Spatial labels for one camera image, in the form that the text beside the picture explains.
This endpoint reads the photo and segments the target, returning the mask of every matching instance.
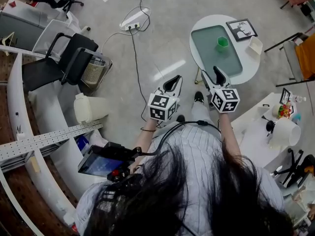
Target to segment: orange cushion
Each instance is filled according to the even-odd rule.
[[[315,34],[308,37],[302,44],[295,47],[304,79],[315,74]]]

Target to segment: grey pants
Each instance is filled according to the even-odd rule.
[[[204,120],[207,121],[208,123],[216,126],[213,121],[210,119],[209,116],[209,112],[208,109],[205,105],[203,105],[201,102],[196,101],[194,102],[192,109],[191,109],[191,115],[192,115],[192,121],[198,121],[198,120]],[[160,136],[163,135],[164,133],[166,133],[168,130],[170,130],[172,127],[174,127],[176,124],[178,124],[177,121],[174,121],[170,124],[168,124],[167,126],[158,129],[155,133],[154,133],[154,137],[156,136]],[[218,138],[221,141],[221,134],[218,130],[216,130],[215,128],[211,127],[211,126],[198,126],[200,129],[212,134],[214,137]]]

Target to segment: white round table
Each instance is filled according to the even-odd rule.
[[[251,50],[248,50],[250,38],[236,42],[232,32],[228,28],[226,22],[236,20],[235,18],[225,16],[225,15],[210,15],[200,19],[192,28],[191,32],[194,30],[199,30],[203,28],[208,28],[211,26],[221,25],[225,28],[230,40],[235,48],[237,56],[242,64],[243,71],[235,76],[231,76],[231,84],[237,85],[250,80],[257,72],[260,64],[260,55],[253,55]],[[189,46],[193,59],[197,63],[200,69],[205,70],[199,52],[196,45],[191,37],[191,32],[189,35]]]

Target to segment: black sneaker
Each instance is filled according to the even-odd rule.
[[[203,104],[203,94],[202,94],[202,92],[197,91],[195,93],[195,102],[196,101],[199,101],[199,102],[201,102]]]
[[[179,115],[179,116],[177,117],[176,121],[178,121],[178,122],[184,122],[184,121],[185,121],[185,116]]]

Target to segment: green tray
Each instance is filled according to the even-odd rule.
[[[229,46],[223,52],[218,52],[217,38],[221,36],[228,39]],[[211,78],[216,78],[213,71],[214,65],[222,69],[228,76],[234,76],[243,71],[240,59],[223,26],[217,25],[194,30],[191,32],[191,37],[199,52],[205,70]]]

